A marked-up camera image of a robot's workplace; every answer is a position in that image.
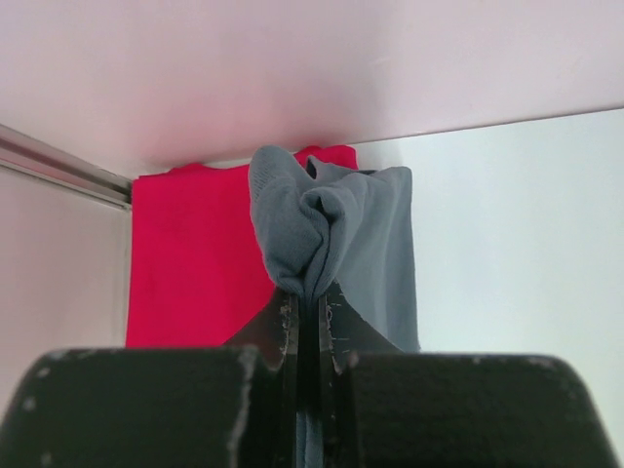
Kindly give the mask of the grey t-shirt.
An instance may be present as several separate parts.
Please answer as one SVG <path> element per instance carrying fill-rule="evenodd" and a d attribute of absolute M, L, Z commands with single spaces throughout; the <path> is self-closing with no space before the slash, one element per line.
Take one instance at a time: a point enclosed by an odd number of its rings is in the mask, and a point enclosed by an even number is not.
<path fill-rule="evenodd" d="M 252 158 L 249 182 L 267 273 L 298 298 L 294 464 L 320 467 L 319 299 L 340 291 L 384 344 L 420 350 L 412 174 L 407 167 L 351 170 L 316 157 L 300 165 L 289 151 L 264 146 Z"/>

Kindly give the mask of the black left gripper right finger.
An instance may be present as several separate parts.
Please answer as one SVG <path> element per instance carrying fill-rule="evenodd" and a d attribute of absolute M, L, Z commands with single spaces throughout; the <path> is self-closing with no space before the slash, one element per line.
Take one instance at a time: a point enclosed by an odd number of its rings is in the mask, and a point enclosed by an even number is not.
<path fill-rule="evenodd" d="M 362 354 L 399 354 L 332 283 L 318 301 L 320 398 L 324 465 L 358 467 L 360 442 L 350 369 Z"/>

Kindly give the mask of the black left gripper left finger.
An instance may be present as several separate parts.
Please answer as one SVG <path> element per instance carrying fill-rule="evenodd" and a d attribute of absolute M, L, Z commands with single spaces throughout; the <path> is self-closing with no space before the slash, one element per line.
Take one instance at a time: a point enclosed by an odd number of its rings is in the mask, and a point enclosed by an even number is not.
<path fill-rule="evenodd" d="M 231 467 L 296 465 L 298 299 L 276 290 L 226 342 L 243 370 L 241 408 L 228 440 Z"/>

